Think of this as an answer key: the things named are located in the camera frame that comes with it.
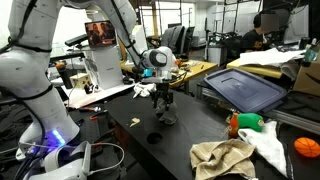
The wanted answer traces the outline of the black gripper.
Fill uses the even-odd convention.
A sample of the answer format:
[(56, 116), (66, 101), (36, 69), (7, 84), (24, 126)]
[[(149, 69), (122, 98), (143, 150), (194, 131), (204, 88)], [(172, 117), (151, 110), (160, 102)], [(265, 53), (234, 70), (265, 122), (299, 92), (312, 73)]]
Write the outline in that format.
[(153, 108), (157, 108), (158, 99), (163, 99), (165, 101), (165, 111), (168, 111), (173, 100), (173, 93), (169, 91), (169, 81), (159, 77), (148, 77), (143, 78), (142, 83), (154, 83), (156, 85), (156, 90), (151, 93)]

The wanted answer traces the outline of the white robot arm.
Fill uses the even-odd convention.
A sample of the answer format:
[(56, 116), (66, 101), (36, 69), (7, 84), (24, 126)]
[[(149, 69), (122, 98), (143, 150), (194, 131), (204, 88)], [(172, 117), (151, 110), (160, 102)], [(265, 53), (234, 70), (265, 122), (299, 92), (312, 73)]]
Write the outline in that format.
[(159, 69), (161, 75), (154, 79), (156, 82), (169, 76), (174, 61), (172, 50), (161, 46), (140, 51), (132, 39), (136, 13), (129, 0), (12, 0), (8, 44), (0, 53), (0, 87), (22, 103), (33, 118), (19, 138), (18, 158), (38, 154), (44, 141), (63, 146), (80, 131), (67, 114), (47, 71), (60, 10), (92, 5), (111, 21), (135, 66)]

